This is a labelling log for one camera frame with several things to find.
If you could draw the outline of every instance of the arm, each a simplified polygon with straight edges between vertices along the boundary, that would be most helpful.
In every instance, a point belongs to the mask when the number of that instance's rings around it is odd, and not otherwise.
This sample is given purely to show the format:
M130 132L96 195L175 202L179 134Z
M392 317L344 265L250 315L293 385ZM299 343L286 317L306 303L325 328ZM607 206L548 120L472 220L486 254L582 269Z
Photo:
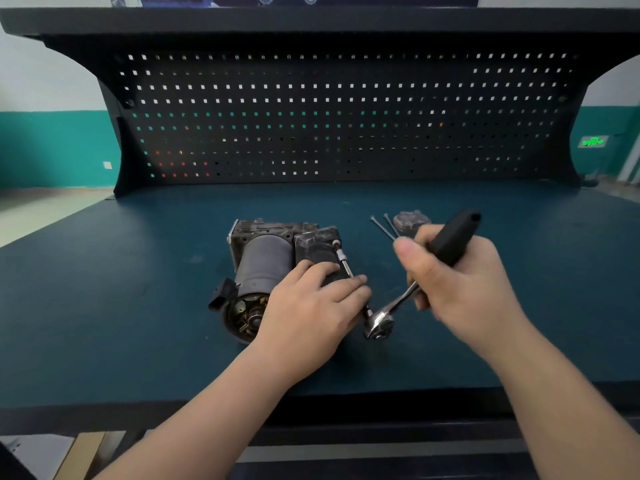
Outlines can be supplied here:
M416 241L441 228L423 226ZM500 377L541 478L640 478L640 436L529 322L491 241L474 237L454 269L409 239L394 247L426 293L418 308L432 307Z
M98 479L223 479L284 393L329 360L359 322L371 296L366 277L321 288L338 269L301 262L271 293L251 345Z

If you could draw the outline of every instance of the right hand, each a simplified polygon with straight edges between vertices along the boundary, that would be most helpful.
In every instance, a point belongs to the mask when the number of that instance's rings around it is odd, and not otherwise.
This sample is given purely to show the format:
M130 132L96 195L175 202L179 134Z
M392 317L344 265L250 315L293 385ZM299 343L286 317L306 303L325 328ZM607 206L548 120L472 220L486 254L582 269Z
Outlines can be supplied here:
M426 293L416 296L418 309L431 306L434 316L457 338L489 360L500 354L527 318L491 241L474 236L453 268L425 249L442 227L424 225L415 242L399 237L394 249L408 280L417 281Z

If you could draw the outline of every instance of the air suspension compressor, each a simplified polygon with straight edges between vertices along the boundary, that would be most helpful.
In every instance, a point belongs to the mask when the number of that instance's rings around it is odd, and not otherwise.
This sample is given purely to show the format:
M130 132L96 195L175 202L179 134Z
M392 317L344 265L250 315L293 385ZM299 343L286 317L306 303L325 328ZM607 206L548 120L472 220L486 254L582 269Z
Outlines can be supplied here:
M236 277L220 283L209 309L220 312L226 329L244 343L258 333L271 291L300 261L342 263L323 285L351 274L334 226L236 220L227 243Z

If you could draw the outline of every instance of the white wall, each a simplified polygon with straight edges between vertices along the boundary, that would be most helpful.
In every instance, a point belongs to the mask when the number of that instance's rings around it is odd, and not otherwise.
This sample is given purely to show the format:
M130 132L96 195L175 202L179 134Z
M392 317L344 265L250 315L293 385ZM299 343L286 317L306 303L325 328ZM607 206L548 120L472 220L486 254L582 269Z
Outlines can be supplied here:
M108 7L109 0L0 0L0 7ZM640 7L640 0L480 0L481 7ZM640 56L595 81L584 105L640 104ZM105 109L94 76L41 42L0 31L0 111Z
M480 0L479 7L640 8L640 0Z

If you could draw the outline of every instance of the poster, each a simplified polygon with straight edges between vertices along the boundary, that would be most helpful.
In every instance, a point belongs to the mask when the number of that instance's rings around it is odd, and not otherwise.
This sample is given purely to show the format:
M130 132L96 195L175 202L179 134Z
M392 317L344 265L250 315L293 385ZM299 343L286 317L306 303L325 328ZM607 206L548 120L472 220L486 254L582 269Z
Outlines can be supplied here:
M114 7L416 6L476 7L478 0L111 0Z

